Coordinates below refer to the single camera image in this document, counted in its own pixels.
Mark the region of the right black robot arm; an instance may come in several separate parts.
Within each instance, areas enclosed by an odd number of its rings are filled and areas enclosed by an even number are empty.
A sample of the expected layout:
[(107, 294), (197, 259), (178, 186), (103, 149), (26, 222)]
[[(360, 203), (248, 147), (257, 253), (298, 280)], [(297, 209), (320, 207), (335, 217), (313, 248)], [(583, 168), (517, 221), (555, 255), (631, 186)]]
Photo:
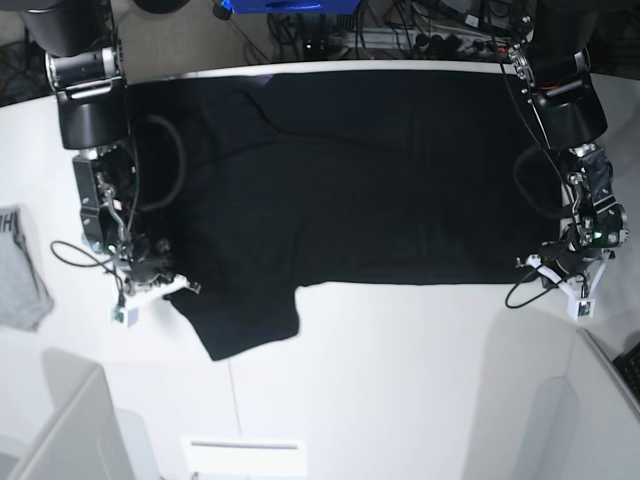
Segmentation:
[(62, 144), (75, 151), (73, 170), (88, 246), (107, 256), (118, 289), (130, 296), (186, 281), (173, 270), (167, 239), (151, 233), (146, 215), (175, 199), (185, 178), (180, 158), (169, 191), (141, 199), (137, 145), (128, 111), (122, 48), (108, 1), (16, 1), (28, 32), (44, 50)]

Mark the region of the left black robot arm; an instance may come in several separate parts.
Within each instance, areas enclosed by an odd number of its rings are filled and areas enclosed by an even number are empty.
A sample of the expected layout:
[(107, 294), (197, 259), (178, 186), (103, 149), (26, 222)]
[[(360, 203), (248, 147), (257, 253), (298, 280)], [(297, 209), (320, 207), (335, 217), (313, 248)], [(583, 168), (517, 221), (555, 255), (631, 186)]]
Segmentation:
[[(628, 237), (628, 221), (612, 188), (613, 167), (597, 140), (608, 128), (591, 78), (587, 44), (606, 1), (514, 1), (507, 54), (522, 81), (535, 125), (533, 144), (517, 157), (513, 179), (540, 215), (564, 223), (558, 241), (539, 250), (538, 270), (584, 277)], [(566, 203), (544, 207), (522, 182), (524, 164), (546, 159)]]

